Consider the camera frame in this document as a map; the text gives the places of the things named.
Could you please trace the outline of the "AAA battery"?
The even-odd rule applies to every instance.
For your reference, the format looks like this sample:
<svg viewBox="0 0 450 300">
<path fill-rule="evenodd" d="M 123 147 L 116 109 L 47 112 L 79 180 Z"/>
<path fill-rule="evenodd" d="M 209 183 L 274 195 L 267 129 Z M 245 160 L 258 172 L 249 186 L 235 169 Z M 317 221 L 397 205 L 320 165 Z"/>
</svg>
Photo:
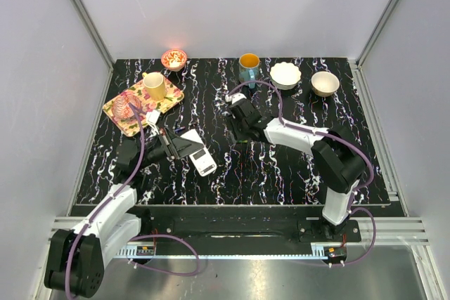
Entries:
<svg viewBox="0 0 450 300">
<path fill-rule="evenodd" d="M 178 128 L 178 129 L 175 129 L 174 132 L 175 133 L 179 133 L 181 131 L 184 131 L 185 129 L 186 129 L 186 127 L 183 126 L 183 127 Z"/>
</svg>

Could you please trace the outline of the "white remote control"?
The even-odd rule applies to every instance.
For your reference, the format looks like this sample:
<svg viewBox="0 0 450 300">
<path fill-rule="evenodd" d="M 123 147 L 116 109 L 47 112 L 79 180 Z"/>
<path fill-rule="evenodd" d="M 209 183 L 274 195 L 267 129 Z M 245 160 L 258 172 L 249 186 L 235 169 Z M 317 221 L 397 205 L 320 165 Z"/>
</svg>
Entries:
<svg viewBox="0 0 450 300">
<path fill-rule="evenodd" d="M 183 133 L 181 137 L 190 141 L 194 141 L 196 143 L 201 143 L 203 145 L 203 148 L 201 150 L 194 152 L 192 155 L 189 155 L 189 158 L 191 159 L 200 176 L 207 176 L 213 173 L 217 168 L 217 164 L 211 156 L 209 150 L 206 148 L 199 133 L 195 129 L 191 129 L 186 133 Z"/>
</svg>

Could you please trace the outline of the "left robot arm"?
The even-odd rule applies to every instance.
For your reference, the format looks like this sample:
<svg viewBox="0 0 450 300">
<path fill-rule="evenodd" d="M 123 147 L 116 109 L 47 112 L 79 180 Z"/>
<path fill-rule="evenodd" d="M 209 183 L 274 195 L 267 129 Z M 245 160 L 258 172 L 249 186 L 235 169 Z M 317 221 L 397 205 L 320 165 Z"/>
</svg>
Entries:
<svg viewBox="0 0 450 300">
<path fill-rule="evenodd" d="M 133 184 L 139 170 L 162 159 L 182 159 L 202 150 L 204 143 L 195 129 L 178 135 L 160 129 L 154 144 L 126 139 L 117 147 L 121 177 L 105 198 L 80 223 L 57 230 L 50 241 L 44 286 L 64 291 L 69 297 L 91 298 L 100 287 L 105 269 L 133 237 L 146 240 L 152 223 L 130 212 L 138 199 Z"/>
</svg>

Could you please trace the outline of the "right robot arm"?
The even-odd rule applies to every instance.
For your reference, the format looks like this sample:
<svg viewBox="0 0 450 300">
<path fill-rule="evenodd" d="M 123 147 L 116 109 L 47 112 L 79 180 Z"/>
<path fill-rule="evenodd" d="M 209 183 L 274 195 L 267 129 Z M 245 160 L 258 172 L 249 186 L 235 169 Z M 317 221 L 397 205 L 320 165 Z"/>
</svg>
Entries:
<svg viewBox="0 0 450 300">
<path fill-rule="evenodd" d="M 282 145 L 313 158 L 314 168 L 327 186 L 320 233 L 329 241 L 342 236 L 351 196 L 367 167 L 362 152 L 349 140 L 351 133 L 343 126 L 316 128 L 282 117 L 263 117 L 241 93 L 227 95 L 226 102 L 231 111 L 229 124 L 235 142 Z"/>
</svg>

